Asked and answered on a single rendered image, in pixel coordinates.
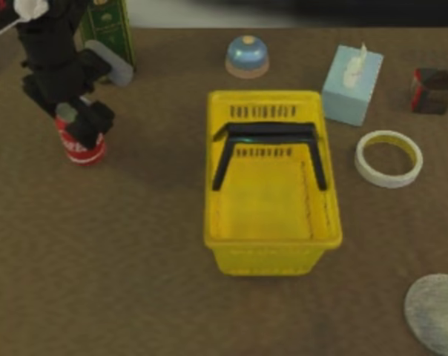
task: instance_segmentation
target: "blue dome object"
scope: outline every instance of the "blue dome object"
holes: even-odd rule
[[[256,70],[267,61],[267,46],[254,36],[237,37],[227,50],[231,65],[241,70]]]

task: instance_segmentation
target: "gray disc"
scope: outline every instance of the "gray disc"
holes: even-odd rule
[[[412,284],[404,311],[417,339],[433,352],[448,356],[448,274],[431,274]]]

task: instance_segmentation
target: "small cube box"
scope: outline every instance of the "small cube box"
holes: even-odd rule
[[[413,113],[445,114],[448,110],[448,70],[416,69],[411,106]]]
[[[327,119],[361,126],[366,118],[372,92],[378,80],[383,55],[367,52],[363,72],[353,88],[343,83],[344,72],[349,61],[359,56],[360,49],[340,45],[323,86],[323,109]]]

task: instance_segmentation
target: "yellow plastic container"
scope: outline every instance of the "yellow plastic container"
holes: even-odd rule
[[[319,93],[208,98],[205,244],[221,272],[300,275],[341,244]]]

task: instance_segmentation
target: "green box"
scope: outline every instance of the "green box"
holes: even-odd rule
[[[82,43],[95,39],[136,68],[126,0],[93,0],[79,26]]]

